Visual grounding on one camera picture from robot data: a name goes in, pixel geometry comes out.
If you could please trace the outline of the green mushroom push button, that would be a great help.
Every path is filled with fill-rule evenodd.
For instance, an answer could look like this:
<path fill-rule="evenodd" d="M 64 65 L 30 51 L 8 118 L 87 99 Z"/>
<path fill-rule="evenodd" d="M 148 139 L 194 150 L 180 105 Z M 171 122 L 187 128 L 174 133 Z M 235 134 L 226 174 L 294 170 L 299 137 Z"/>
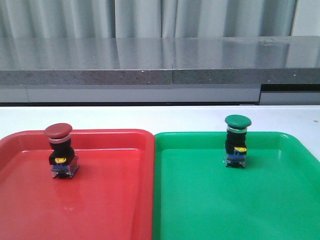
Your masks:
<path fill-rule="evenodd" d="M 252 121 L 244 115 L 232 114 L 225 118 L 227 124 L 224 144 L 224 165 L 230 168 L 244 168 L 247 159 L 246 135 Z"/>

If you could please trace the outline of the red mushroom push button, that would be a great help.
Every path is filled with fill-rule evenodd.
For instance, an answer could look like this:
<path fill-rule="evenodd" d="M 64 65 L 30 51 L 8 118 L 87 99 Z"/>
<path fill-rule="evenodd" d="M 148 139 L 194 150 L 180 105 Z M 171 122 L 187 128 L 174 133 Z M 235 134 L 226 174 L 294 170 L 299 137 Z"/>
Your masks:
<path fill-rule="evenodd" d="M 79 168 L 78 156 L 72 148 L 72 126 L 68 123 L 56 123 L 44 130 L 53 152 L 49 156 L 53 178 L 72 179 Z"/>

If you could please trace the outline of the red plastic tray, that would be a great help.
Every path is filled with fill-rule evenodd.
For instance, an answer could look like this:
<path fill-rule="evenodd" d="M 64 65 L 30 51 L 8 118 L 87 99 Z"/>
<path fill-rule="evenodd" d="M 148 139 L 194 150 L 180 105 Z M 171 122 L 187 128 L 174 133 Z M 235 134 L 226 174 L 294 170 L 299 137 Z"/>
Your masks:
<path fill-rule="evenodd" d="M 74 130 L 73 178 L 53 178 L 41 130 L 0 142 L 3 240 L 150 240 L 154 136 L 140 129 Z"/>

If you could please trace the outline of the grey stone counter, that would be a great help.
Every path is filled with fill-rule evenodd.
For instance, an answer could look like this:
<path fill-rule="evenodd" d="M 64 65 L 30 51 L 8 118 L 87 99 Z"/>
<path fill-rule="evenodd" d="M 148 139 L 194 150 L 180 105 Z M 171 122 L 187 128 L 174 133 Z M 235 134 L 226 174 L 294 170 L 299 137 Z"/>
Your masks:
<path fill-rule="evenodd" d="M 319 102 L 317 36 L 0 40 L 3 106 Z"/>

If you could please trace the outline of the green plastic tray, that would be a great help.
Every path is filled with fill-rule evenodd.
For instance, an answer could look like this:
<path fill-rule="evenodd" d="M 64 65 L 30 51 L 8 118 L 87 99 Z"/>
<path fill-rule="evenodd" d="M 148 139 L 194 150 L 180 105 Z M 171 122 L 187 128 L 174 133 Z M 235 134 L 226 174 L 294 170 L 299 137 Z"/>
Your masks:
<path fill-rule="evenodd" d="M 317 240 L 320 163 L 293 136 L 249 132 L 245 168 L 225 132 L 155 136 L 155 240 Z"/>

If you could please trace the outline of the white pleated curtain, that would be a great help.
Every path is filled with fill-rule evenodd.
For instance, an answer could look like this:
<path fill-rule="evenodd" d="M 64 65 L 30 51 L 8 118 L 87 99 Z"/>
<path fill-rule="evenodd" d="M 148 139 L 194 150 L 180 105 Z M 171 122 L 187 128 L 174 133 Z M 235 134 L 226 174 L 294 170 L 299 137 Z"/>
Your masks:
<path fill-rule="evenodd" d="M 289 36 L 295 0 L 3 0 L 3 38 Z"/>

